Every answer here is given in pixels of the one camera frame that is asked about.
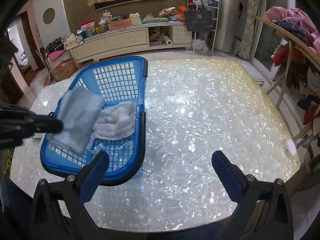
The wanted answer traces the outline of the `light blue cloth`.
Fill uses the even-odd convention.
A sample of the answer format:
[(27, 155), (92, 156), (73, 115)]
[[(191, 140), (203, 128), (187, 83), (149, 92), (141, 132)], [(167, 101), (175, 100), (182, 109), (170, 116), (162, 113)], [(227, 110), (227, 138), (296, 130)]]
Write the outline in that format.
[(63, 123), (63, 129), (60, 133), (52, 134), (51, 141), (83, 155), (104, 102), (102, 96), (84, 87), (68, 90), (60, 101), (57, 114), (57, 118)]

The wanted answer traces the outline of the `white fluffy towel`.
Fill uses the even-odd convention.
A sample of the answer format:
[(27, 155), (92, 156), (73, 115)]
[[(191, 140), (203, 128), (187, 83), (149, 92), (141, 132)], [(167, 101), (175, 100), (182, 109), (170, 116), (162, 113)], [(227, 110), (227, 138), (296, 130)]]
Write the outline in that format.
[(100, 111), (93, 126), (94, 139), (116, 141), (135, 132), (137, 103), (123, 101)]

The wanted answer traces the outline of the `blue plastic basket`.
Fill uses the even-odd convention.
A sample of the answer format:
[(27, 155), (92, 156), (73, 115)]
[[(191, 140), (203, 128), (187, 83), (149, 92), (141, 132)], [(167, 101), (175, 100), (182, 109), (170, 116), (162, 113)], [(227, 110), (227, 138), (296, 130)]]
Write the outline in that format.
[(148, 62), (139, 56), (92, 64), (79, 72), (68, 91), (89, 90), (104, 104), (93, 130), (87, 132), (87, 146), (76, 153), (56, 135), (44, 137), (40, 159), (43, 168), (66, 178), (77, 174), (104, 151), (110, 163), (101, 181), (118, 186), (136, 177), (145, 155), (146, 112), (144, 107)]

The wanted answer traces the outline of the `small white round object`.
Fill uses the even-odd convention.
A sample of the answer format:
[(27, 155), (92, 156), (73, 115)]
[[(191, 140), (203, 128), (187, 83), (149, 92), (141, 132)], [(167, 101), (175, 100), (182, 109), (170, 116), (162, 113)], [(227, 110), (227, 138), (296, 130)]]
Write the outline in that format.
[(292, 139), (287, 139), (285, 142), (285, 152), (289, 157), (294, 157), (297, 154), (295, 143)]

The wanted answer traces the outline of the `pink storage box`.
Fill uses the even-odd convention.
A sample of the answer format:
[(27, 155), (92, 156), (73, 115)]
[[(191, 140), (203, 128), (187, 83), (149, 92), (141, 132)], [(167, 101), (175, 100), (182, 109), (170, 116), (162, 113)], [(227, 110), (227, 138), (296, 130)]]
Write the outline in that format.
[(129, 19), (124, 19), (124, 20), (118, 20), (118, 21), (110, 22), (108, 24), (108, 29), (110, 31), (112, 31), (112, 30), (127, 28), (129, 26), (130, 26), (130, 20)]

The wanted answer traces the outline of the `white plastic jug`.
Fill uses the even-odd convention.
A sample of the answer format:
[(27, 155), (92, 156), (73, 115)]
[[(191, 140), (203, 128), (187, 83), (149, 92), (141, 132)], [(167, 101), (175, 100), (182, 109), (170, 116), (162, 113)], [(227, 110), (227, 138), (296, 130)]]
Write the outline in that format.
[(129, 15), (129, 19), (130, 19), (130, 25), (133, 26), (133, 25), (140, 25), (142, 22), (141, 22), (141, 19), (140, 19), (140, 14), (139, 13), (134, 13), (134, 14), (130, 14)]

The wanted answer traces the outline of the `paper roll in cabinet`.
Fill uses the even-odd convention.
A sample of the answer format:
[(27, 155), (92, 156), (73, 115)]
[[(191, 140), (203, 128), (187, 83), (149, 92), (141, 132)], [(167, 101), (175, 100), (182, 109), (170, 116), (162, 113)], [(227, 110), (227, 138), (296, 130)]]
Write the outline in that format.
[(164, 42), (165, 42), (165, 44), (167, 45), (167, 46), (172, 46), (173, 45), (173, 41), (170, 39), (170, 37), (168, 37), (167, 35), (164, 35), (163, 36), (163, 40), (164, 40)]

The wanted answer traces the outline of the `cream TV cabinet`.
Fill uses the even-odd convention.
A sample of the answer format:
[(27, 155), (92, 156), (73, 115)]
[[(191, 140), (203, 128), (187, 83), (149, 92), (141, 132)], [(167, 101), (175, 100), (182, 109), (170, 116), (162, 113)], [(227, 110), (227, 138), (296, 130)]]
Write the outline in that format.
[[(167, 46), (163, 36), (173, 41)], [(99, 62), (108, 57), (170, 48), (191, 48), (191, 32), (182, 22), (143, 23), (97, 34), (70, 48), (76, 63)]]

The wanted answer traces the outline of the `wooden clothes rack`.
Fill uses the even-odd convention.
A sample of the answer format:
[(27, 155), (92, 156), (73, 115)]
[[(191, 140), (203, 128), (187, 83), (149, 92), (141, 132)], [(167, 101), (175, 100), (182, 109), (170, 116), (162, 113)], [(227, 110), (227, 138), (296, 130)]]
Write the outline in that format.
[(289, 53), (287, 57), (287, 64), (286, 64), (286, 69), (285, 73), (282, 74), (281, 78), (277, 81), (274, 82), (271, 88), (266, 92), (266, 94), (270, 94), (275, 88), (278, 86), (280, 82), (282, 82), (282, 87), (281, 91), (278, 97), (278, 101), (276, 103), (275, 108), (277, 110), (280, 109), (280, 104), (283, 100), (284, 94), (286, 92), (287, 86), (286, 86), (286, 81), (289, 73), (289, 69), (291, 67), (292, 63), (292, 58), (293, 58), (293, 52), (294, 49), (296, 48), (298, 51), (300, 51), (304, 56), (306, 56), (309, 61), (319, 70), (319, 54), (314, 53), (310, 47), (307, 46), (303, 41), (301, 41), (299, 38), (297, 38), (295, 35), (290, 33), (289, 31), (283, 29), (282, 27), (272, 23), (271, 21), (268, 21), (264, 18), (261, 18), (259, 16), (252, 15), (252, 18), (254, 18), (257, 21), (262, 22), (263, 24), (271, 26), (276, 33), (280, 35), (282, 39), (285, 39), (289, 43)]

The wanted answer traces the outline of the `white metal shelf rack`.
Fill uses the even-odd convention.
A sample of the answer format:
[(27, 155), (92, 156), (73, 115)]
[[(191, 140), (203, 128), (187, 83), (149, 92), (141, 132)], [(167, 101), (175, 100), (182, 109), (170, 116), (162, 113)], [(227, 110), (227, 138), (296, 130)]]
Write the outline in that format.
[(219, 14), (220, 0), (187, 0), (185, 24), (193, 50), (214, 50)]

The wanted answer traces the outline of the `pink clothes pile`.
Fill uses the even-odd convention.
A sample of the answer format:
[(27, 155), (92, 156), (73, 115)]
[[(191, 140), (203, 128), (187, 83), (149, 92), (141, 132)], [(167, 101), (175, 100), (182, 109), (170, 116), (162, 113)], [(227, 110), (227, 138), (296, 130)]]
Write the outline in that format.
[(271, 7), (264, 13), (264, 19), (268, 21), (272, 20), (289, 20), (299, 27), (301, 27), (307, 35), (306, 44), (311, 50), (319, 54), (319, 31), (310, 19), (310, 17), (301, 9), (290, 8), (285, 9), (282, 7)]

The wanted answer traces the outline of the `black shopping bag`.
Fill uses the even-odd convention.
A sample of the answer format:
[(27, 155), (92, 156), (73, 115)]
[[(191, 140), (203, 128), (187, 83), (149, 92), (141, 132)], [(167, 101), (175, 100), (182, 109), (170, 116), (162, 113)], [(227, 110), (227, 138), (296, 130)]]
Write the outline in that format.
[(212, 12), (202, 6), (197, 10), (185, 11), (185, 25), (187, 31), (210, 33), (213, 30)]

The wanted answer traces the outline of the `silver standing air conditioner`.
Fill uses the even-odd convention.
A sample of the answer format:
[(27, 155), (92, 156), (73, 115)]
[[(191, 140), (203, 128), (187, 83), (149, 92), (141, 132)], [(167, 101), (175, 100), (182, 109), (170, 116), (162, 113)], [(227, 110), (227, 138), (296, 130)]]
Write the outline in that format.
[(247, 18), (247, 0), (220, 0), (214, 49), (232, 53), (240, 48)]

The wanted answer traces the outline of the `patterned curtain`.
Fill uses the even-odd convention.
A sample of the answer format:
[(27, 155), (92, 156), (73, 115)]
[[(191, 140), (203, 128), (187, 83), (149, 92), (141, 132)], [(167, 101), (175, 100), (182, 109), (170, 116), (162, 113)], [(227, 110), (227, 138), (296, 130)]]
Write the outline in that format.
[(266, 0), (247, 0), (247, 18), (238, 57), (249, 59), (254, 47), (255, 37), (258, 32), (258, 20), (255, 16), (261, 16), (265, 12)]

